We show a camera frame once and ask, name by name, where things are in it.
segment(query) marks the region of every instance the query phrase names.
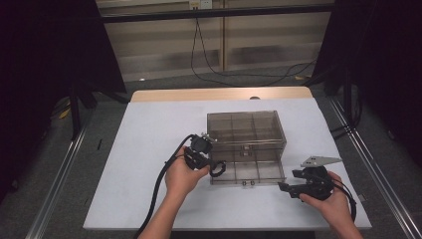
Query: power cord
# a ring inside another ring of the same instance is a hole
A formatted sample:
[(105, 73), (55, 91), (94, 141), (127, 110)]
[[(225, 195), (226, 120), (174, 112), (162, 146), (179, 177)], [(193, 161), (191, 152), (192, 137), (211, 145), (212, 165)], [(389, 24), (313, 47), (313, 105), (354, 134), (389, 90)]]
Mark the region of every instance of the power cord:
[(354, 103), (354, 117), (352, 119), (352, 122), (348, 123), (347, 125), (336, 127), (334, 129), (331, 129), (330, 132), (336, 132), (344, 129), (344, 132), (340, 133), (339, 135), (334, 136), (334, 140), (337, 140), (341, 138), (342, 136), (350, 133), (352, 130), (356, 129), (357, 126), (360, 123), (361, 116), (363, 111), (363, 100), (362, 100), (362, 94), (360, 91), (357, 92), (357, 99)]
[[(188, 140), (191, 139), (190, 146), (185, 147), (184, 153), (177, 155), (177, 152), (182, 148), (183, 144)], [(179, 156), (185, 156), (186, 165), (192, 169), (201, 169), (207, 165), (210, 166), (209, 174), (211, 177), (218, 177), (223, 172), (226, 171), (226, 161), (214, 161), (210, 158), (206, 158), (202, 153), (207, 154), (211, 151), (213, 145), (211, 141), (215, 141), (213, 138), (209, 137), (208, 134), (202, 133), (202, 136), (198, 136), (196, 134), (189, 134), (186, 136), (174, 153), (171, 155), (170, 159), (165, 162), (164, 166), (162, 167), (161, 171), (158, 174), (157, 180), (155, 181), (154, 191), (152, 193), (151, 204), (149, 206), (148, 214), (146, 215), (145, 220), (143, 221), (140, 228), (137, 230), (133, 238), (137, 238), (140, 233), (145, 229), (146, 225), (148, 224), (149, 220), (152, 217), (152, 213), (154, 211), (155, 202), (157, 199), (157, 194), (159, 190), (159, 186), (161, 184), (161, 180), (164, 177), (165, 172), (171, 166), (171, 164), (177, 159)], [(214, 172), (214, 169), (220, 165), (221, 169), (218, 172)]]
[[(283, 76), (279, 76), (279, 75), (260, 75), (260, 74), (222, 74), (222, 73), (218, 73), (209, 64), (208, 57), (207, 57), (206, 50), (205, 50), (204, 40), (203, 40), (203, 37), (202, 37), (201, 27), (199, 25), (198, 19), (196, 19), (196, 29), (195, 29), (195, 36), (193, 38), (193, 47), (192, 47), (192, 52), (191, 52), (190, 67), (192, 69), (193, 74), (198, 79), (200, 79), (202, 81), (205, 81), (205, 82), (218, 83), (218, 84), (222, 84), (222, 85), (229, 86), (229, 87), (244, 88), (244, 86), (239, 86), (239, 85), (234, 85), (234, 84), (228, 84), (228, 83), (224, 83), (224, 82), (220, 82), (220, 81), (215, 81), (215, 80), (210, 80), (210, 79), (204, 79), (204, 78), (200, 77), (195, 72), (195, 70), (193, 68), (193, 53), (194, 53), (195, 46), (196, 46), (196, 38), (197, 38), (198, 32), (199, 32), (199, 36), (200, 36), (201, 43), (202, 43), (202, 51), (203, 51), (203, 54), (204, 54), (205, 61), (206, 61), (207, 65), (208, 65), (208, 68), (214, 74), (216, 74), (218, 76), (222, 76), (222, 77), (266, 77), (266, 78), (278, 78), (278, 79), (276, 79), (276, 80), (274, 80), (272, 82), (269, 82), (269, 83), (264, 84), (264, 85), (261, 85), (261, 86), (256, 86), (256, 87), (268, 87), (268, 86), (273, 85), (273, 84), (275, 84), (275, 83), (277, 83), (277, 82), (279, 82), (279, 81), (281, 81), (281, 80), (283, 80), (283, 79), (285, 79), (287, 77), (295, 76), (295, 75), (303, 72), (304, 70), (306, 70), (309, 66), (313, 65), (317, 61), (317, 60), (313, 60), (310, 63), (300, 63), (300, 64), (296, 64), (296, 65), (290, 66), (288, 68), (288, 70), (286, 71), (286, 73)], [(306, 65), (306, 66), (303, 69), (301, 69), (300, 71), (298, 71), (298, 72), (296, 72), (294, 74), (289, 75), (289, 72), (292, 70), (292, 68), (297, 67), (297, 66), (301, 66), (301, 65)]]
[(180, 143), (180, 145), (177, 147), (177, 149), (171, 155), (170, 159), (168, 159), (168, 161), (165, 162), (164, 166), (162, 167), (161, 171), (159, 172), (158, 177), (157, 177), (157, 180), (155, 181), (154, 191), (152, 193), (152, 199), (151, 199), (151, 204), (149, 206), (148, 214), (146, 215), (146, 218), (143, 221), (143, 223), (140, 226), (140, 228), (137, 230), (137, 232), (133, 236), (134, 239), (137, 239), (139, 237), (140, 233), (142, 233), (142, 231), (145, 229), (146, 225), (148, 224), (149, 220), (152, 217), (152, 213), (153, 213), (154, 207), (155, 207), (155, 202), (157, 200), (157, 194), (158, 194), (158, 190), (159, 190), (159, 185), (161, 184), (161, 180), (164, 177), (165, 172), (171, 166), (171, 164), (177, 159), (177, 155), (176, 154), (180, 150), (180, 148), (182, 148), (182, 146), (184, 145), (184, 143), (189, 138), (192, 138), (193, 136), (194, 136), (193, 134), (189, 134), (188, 136), (186, 136), (183, 139), (183, 141)]

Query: hand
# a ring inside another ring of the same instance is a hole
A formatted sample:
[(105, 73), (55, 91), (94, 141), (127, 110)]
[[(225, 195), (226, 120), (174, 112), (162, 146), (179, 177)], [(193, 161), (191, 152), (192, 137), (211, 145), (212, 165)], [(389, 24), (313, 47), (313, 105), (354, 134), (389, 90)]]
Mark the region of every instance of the hand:
[(195, 188), (199, 179), (205, 176), (210, 166), (203, 167), (200, 170), (192, 170), (186, 165), (184, 159), (184, 149), (186, 146), (180, 148), (177, 152), (177, 159), (167, 169), (165, 174), (165, 184), (167, 186), (167, 195), (184, 199), (186, 195)]
[[(328, 175), (336, 185), (342, 187), (341, 178), (337, 174), (329, 171)], [(340, 189), (335, 187), (332, 195), (324, 201), (320, 201), (304, 193), (299, 198), (316, 208), (326, 222), (328, 222), (331, 229), (338, 234), (339, 238), (361, 238), (359, 231), (351, 219), (347, 197)]]

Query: forearm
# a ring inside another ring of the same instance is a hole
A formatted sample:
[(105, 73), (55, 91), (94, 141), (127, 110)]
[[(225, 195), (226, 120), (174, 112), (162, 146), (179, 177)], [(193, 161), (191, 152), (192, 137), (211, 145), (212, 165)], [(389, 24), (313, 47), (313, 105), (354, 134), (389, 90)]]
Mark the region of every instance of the forearm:
[(336, 223), (330, 225), (331, 229), (337, 234), (339, 239), (362, 239), (357, 227), (352, 221)]
[(184, 201), (182, 195), (166, 195), (148, 225), (138, 239), (168, 239), (173, 228), (174, 219)]

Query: black cable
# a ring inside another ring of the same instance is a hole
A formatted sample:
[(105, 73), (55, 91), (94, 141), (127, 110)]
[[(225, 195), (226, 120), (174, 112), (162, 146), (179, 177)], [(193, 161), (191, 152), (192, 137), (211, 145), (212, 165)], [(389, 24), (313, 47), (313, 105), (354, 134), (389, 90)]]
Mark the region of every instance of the black cable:
[(332, 180), (340, 183), (347, 190), (348, 194), (353, 198), (353, 195), (351, 194), (350, 190), (348, 189), (348, 187), (344, 183), (342, 183), (342, 181), (339, 181), (339, 180), (334, 179), (334, 178)]
[(331, 129), (330, 132), (335, 132), (335, 131), (345, 129), (345, 131), (342, 132), (341, 134), (334, 136), (333, 137), (334, 140), (337, 140), (337, 139), (341, 138), (342, 136), (352, 132), (354, 129), (356, 129), (357, 126), (360, 123), (362, 112), (363, 112), (362, 94), (361, 94), (361, 91), (359, 89), (357, 89), (357, 99), (356, 99), (356, 102), (354, 104), (354, 115), (353, 115), (352, 122), (348, 123), (347, 125)]
[(326, 76), (328, 76), (329, 74), (331, 74), (333, 71), (335, 71), (340, 66), (341, 66), (341, 64), (331, 65), (328, 69), (326, 69), (322, 73), (319, 73), (318, 75), (313, 75), (309, 80), (307, 80), (306, 82), (304, 82), (302, 84), (302, 86), (304, 86), (304, 87), (310, 87), (312, 85), (319, 84), (319, 83), (325, 81), (324, 78)]
[(344, 190), (344, 188), (338, 186), (335, 183), (332, 183), (332, 185), (334, 187), (338, 188), (348, 198), (348, 204), (350, 204), (350, 216), (351, 216), (351, 220), (353, 220), (353, 222), (354, 222), (354, 220), (356, 219), (356, 201), (353, 199), (353, 196), (351, 195), (351, 193), (347, 193)]
[[(218, 172), (214, 172), (214, 169), (217, 167), (217, 165), (221, 165), (221, 169)], [(212, 177), (219, 177), (225, 171), (226, 171), (226, 161), (225, 160), (219, 160), (219, 161), (216, 161), (215, 162), (215, 164), (214, 164), (213, 167), (211, 167), (210, 176), (212, 176)]]
[[(193, 68), (193, 53), (194, 53), (195, 46), (196, 46), (196, 36), (197, 36), (197, 34), (198, 34), (198, 30), (199, 30), (199, 36), (200, 36), (200, 39), (201, 39), (201, 43), (202, 43), (202, 51), (203, 51), (203, 53), (204, 53), (205, 61), (206, 61), (207, 65), (208, 65), (208, 68), (209, 68), (209, 69), (210, 69), (210, 70), (211, 70), (214, 74), (219, 75), (219, 76), (222, 76), (222, 77), (243, 77), (243, 76), (246, 76), (246, 77), (271, 77), (271, 78), (278, 77), (278, 79), (276, 79), (275, 81), (272, 81), (272, 82), (270, 82), (270, 83), (267, 83), (267, 84), (264, 84), (264, 85), (261, 85), (261, 86), (257, 86), (257, 87), (267, 87), (267, 86), (273, 85), (273, 84), (275, 84), (275, 83), (277, 83), (277, 82), (279, 82), (279, 81), (281, 81), (281, 80), (285, 79), (286, 77), (292, 77), (292, 76), (295, 76), (295, 75), (297, 75), (297, 74), (299, 74), (299, 73), (303, 72), (305, 69), (307, 69), (310, 65), (314, 64), (314, 63), (315, 63), (315, 61), (316, 61), (316, 60), (313, 60), (313, 61), (311, 61), (310, 63), (300, 63), (300, 64), (296, 64), (296, 65), (290, 66), (290, 67), (288, 68), (287, 72), (286, 72), (283, 76), (275, 76), (275, 75), (260, 75), (260, 74), (222, 74), (222, 73), (218, 73), (218, 72), (214, 71), (214, 69), (213, 69), (213, 68), (211, 67), (211, 65), (209, 64), (208, 57), (207, 57), (207, 54), (206, 54), (206, 51), (205, 51), (205, 44), (204, 44), (204, 40), (203, 40), (203, 38), (202, 38), (201, 28), (200, 28), (200, 26), (199, 26), (199, 21), (198, 21), (198, 19), (196, 19), (196, 29), (195, 29), (195, 36), (194, 36), (194, 39), (193, 39), (193, 47), (192, 47), (192, 53), (191, 53), (191, 59), (190, 59), (190, 67), (191, 67), (192, 72), (194, 73), (194, 75), (195, 75), (197, 78), (199, 78), (200, 80), (202, 80), (202, 81), (206, 81), (206, 82), (213, 82), (213, 83), (219, 83), (219, 84), (226, 85), (226, 86), (229, 86), (229, 87), (236, 87), (236, 88), (243, 88), (243, 87), (244, 87), (244, 86), (238, 86), (238, 85), (234, 85), (234, 84), (228, 84), (228, 83), (223, 83), (223, 82), (219, 82), (219, 81), (214, 81), (214, 80), (204, 79), (204, 78), (202, 78), (202, 77), (200, 77), (200, 76), (198, 76), (198, 75), (197, 75), (197, 73), (195, 72), (195, 70), (194, 70), (194, 68)], [(301, 69), (300, 71), (298, 71), (298, 72), (296, 72), (296, 73), (294, 73), (294, 74), (289, 75), (289, 72), (290, 72), (290, 70), (291, 70), (292, 68), (294, 68), (294, 67), (296, 67), (296, 66), (304, 65), (304, 64), (307, 64), (307, 65), (306, 65), (303, 69)]]
[(159, 185), (161, 184), (161, 180), (164, 177), (165, 172), (171, 166), (171, 164), (177, 159), (178, 156), (176, 156), (176, 153), (180, 150), (180, 148), (182, 148), (183, 144), (189, 138), (192, 138), (193, 136), (194, 136), (193, 134), (189, 134), (187, 137), (185, 137), (183, 139), (183, 141), (180, 143), (180, 145), (177, 147), (177, 149), (171, 155), (170, 159), (168, 159), (168, 161), (165, 162), (164, 166), (162, 167), (161, 171), (159, 172), (158, 177), (157, 177), (157, 180), (155, 181), (154, 192), (152, 193), (152, 199), (151, 199), (151, 204), (149, 206), (148, 214), (146, 215), (146, 218), (143, 221), (143, 223), (140, 226), (140, 228), (137, 230), (137, 232), (133, 236), (134, 239), (136, 239), (137, 237), (139, 237), (140, 233), (142, 233), (142, 231), (145, 229), (146, 225), (148, 224), (149, 220), (152, 217), (152, 213), (153, 213), (154, 207), (155, 207), (155, 202), (157, 200), (157, 194), (158, 194), (158, 190), (159, 190)]

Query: gray floor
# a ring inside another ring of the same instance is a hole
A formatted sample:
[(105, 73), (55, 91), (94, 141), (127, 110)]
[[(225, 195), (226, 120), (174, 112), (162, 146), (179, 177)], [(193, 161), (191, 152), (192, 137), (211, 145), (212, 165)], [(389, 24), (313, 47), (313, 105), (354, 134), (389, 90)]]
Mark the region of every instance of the gray floor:
[[(272, 68), (251, 70), (249, 73), (279, 75), (285, 71), (286, 68)], [(308, 69), (303, 72), (303, 75), (311, 72), (312, 69)], [(201, 76), (204, 79), (248, 87), (261, 86), (274, 80), (263, 80), (262, 77), (222, 78), (213, 74)], [(296, 86), (301, 83), (301, 81), (288, 78), (272, 86)], [(127, 83), (126, 87), (128, 94), (125, 96), (129, 98), (137, 90), (227, 86), (204, 82), (195, 76), (186, 76)], [(339, 120), (332, 110), (328, 98), (323, 94), (322, 86), (312, 87), (312, 91), (328, 126), (330, 128), (338, 127)], [(82, 228), (125, 111), (125, 105), (114, 102), (105, 96), (97, 95), (97, 99), (99, 105), (88, 125), (84, 142), (72, 165), (72, 170), (61, 191), (43, 238), (131, 238), (133, 235), (133, 232), (128, 231), (87, 231)], [(421, 225), (422, 209), (419, 202), (422, 199), (422, 169), (410, 159), (405, 148), (399, 142), (390, 139), (387, 130), (388, 128), (373, 111), (365, 107), (358, 131), (373, 154), (375, 162), (409, 209), (417, 225)], [(19, 190), (9, 193), (0, 205), (0, 238), (24, 238), (27, 235), (68, 150), (71, 136), (71, 119), (69, 117), (66, 119), (53, 118), (52, 126), (47, 137), (40, 144), (32, 165), (19, 180)], [(356, 192), (363, 194), (366, 198), (362, 204), (373, 228), (363, 230), (363, 236), (365, 238), (406, 238), (348, 136), (339, 138), (336, 144)], [(310, 236), (312, 238), (313, 233), (311, 235), (280, 232), (226, 232), (223, 234), (221, 232), (206, 234), (177, 232), (174, 234), (174, 238), (283, 238), (283, 236), (286, 236), (284, 238), (309, 238)], [(335, 237), (326, 231), (317, 232), (316, 238)]]

